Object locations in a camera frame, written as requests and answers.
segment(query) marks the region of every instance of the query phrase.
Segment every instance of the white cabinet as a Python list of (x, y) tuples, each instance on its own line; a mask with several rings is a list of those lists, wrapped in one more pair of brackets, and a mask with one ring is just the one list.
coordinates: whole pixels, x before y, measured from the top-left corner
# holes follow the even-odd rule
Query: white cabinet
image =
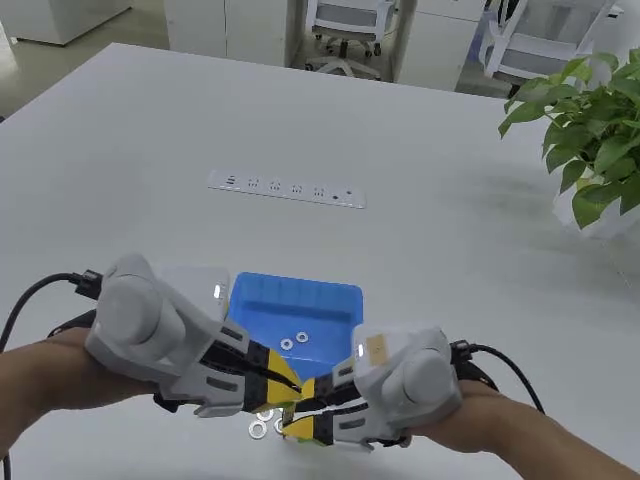
[(289, 66), (300, 41), (301, 0), (226, 0), (227, 56)]
[(469, 20), (416, 12), (396, 82), (453, 91), (477, 27)]
[(10, 37), (65, 45), (131, 7), (132, 0), (0, 0)]
[(224, 0), (165, 0), (171, 50), (227, 56)]

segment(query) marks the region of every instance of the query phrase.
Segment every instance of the blue bin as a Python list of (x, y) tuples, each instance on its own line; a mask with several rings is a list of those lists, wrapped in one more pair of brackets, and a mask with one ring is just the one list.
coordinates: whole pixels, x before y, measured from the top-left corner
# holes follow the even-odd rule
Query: blue bin
[[(277, 350), (302, 381), (329, 373), (351, 355), (351, 333), (362, 323), (362, 290), (354, 285), (241, 273), (236, 278), (230, 317), (251, 338)], [(309, 341), (296, 341), (298, 332)], [(283, 338), (293, 341), (283, 350)]]

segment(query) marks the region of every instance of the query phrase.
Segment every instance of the office chair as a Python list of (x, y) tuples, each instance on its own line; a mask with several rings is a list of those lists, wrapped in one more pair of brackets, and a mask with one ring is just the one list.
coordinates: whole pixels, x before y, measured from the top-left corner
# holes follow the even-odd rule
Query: office chair
[(485, 75), (514, 84), (513, 94), (528, 79), (562, 71), (568, 61), (593, 53), (594, 35), (614, 3), (494, 0), (499, 16), (489, 22), (480, 47)]
[[(308, 0), (306, 30), (321, 39), (329, 36), (327, 50), (332, 51), (334, 43), (340, 40), (338, 57), (318, 57), (307, 59), (305, 68), (330, 73), (342, 70), (345, 75), (355, 77), (354, 71), (365, 73), (376, 80), (382, 76), (378, 70), (347, 58), (350, 40), (358, 41), (365, 48), (365, 56), (379, 56), (385, 32), (391, 25), (395, 1), (392, 0)], [(374, 44), (373, 53), (370, 43)]]

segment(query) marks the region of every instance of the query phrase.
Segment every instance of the power strip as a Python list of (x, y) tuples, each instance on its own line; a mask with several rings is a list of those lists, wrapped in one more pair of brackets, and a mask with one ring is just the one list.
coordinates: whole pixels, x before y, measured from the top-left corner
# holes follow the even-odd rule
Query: power strip
[(365, 208), (367, 206), (364, 193), (356, 187), (286, 180), (282, 177), (251, 175), (232, 170), (213, 170), (209, 175), (208, 183), (209, 188), (231, 192), (340, 207)]

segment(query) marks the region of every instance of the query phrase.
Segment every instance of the gray floor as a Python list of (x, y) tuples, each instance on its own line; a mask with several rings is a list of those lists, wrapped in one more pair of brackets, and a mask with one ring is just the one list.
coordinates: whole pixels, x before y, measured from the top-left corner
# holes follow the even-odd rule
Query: gray floor
[[(169, 48), (163, 0), (134, 0), (133, 9), (66, 47), (17, 42), (8, 39), (0, 25), (0, 116), (11, 115), (112, 42)], [(357, 44), (349, 47), (348, 56), (379, 69), (383, 80), (388, 81), (388, 52), (392, 42), (393, 34), (390, 34), (383, 43), (381, 57), (366, 60), (364, 49)], [(324, 42), (308, 36), (294, 66), (304, 68), (305, 58), (324, 55)], [(468, 63), (458, 91), (504, 98), (509, 85), (485, 78), (479, 64)]]
[(134, 8), (66, 47), (7, 39), (0, 25), (0, 115), (8, 116), (112, 42), (169, 48), (162, 0)]

